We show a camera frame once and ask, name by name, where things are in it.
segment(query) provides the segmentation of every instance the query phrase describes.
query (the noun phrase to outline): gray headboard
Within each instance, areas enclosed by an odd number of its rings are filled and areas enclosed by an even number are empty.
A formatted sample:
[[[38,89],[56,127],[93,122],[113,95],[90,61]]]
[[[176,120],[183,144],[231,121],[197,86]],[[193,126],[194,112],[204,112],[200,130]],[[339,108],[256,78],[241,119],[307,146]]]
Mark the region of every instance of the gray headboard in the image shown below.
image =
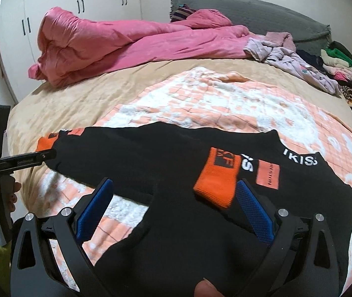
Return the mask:
[[[320,55],[331,41],[329,25],[323,25],[305,15],[261,0],[171,0],[171,14],[181,4],[191,8],[216,9],[228,17],[233,25],[245,25],[256,34],[268,31],[289,32],[297,49]]]

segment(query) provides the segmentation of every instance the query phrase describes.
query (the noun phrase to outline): silver bolt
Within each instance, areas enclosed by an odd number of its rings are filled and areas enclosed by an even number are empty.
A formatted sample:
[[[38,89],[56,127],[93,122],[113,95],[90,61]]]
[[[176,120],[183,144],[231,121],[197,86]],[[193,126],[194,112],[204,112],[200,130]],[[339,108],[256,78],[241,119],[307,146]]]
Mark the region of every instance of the silver bolt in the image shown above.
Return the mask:
[[[279,209],[278,213],[281,217],[287,217],[289,215],[289,212],[286,209]]]
[[[325,218],[324,216],[322,216],[320,213],[318,213],[317,215],[315,215],[315,218],[318,220],[318,221],[323,221]]]
[[[34,214],[33,213],[28,213],[26,216],[25,216],[25,220],[26,221],[30,221],[34,218]]]
[[[64,208],[64,209],[62,210],[62,212],[61,212],[62,216],[64,216],[64,217],[67,217],[67,216],[70,215],[71,213],[72,213],[72,210],[71,210],[71,208],[69,208],[69,207]]]

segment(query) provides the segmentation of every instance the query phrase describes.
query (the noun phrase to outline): gray handle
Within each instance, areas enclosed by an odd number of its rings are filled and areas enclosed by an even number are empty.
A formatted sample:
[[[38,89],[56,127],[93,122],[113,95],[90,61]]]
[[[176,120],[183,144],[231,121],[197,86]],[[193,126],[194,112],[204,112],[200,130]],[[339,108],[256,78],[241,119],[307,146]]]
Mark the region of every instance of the gray handle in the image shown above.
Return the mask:
[[[12,219],[8,208],[10,194],[14,192],[15,178],[0,176],[0,246],[4,247],[12,239]]]

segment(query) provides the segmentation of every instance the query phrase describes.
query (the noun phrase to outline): blue textured pad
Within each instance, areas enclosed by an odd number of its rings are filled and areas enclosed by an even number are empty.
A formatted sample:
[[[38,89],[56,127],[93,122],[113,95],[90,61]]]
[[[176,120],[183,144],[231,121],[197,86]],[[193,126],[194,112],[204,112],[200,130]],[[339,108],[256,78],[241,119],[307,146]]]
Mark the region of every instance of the blue textured pad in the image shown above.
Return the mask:
[[[113,195],[113,181],[106,180],[76,222],[76,241],[79,244],[91,240]]]
[[[235,189],[235,196],[252,225],[257,238],[261,242],[271,245],[275,237],[272,220],[257,201],[253,193],[246,186],[245,182],[238,181]]]

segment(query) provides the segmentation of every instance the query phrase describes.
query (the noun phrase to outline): beige bed sheet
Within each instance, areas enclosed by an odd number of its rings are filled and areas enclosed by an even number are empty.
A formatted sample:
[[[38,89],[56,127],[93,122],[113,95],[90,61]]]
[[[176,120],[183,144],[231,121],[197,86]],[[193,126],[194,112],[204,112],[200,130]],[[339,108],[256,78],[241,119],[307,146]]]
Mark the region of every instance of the beige bed sheet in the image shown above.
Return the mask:
[[[275,67],[246,59],[188,59],[151,62],[60,90],[49,83],[42,84],[11,111],[7,129],[10,154],[32,152],[39,137],[60,129],[92,126],[114,106],[132,101],[146,87],[197,66],[224,74],[237,71],[249,79],[277,85],[337,116],[352,129],[352,111],[344,98],[326,94]],[[43,164],[15,173],[22,183],[22,197],[29,211],[30,189],[38,184],[45,170]]]

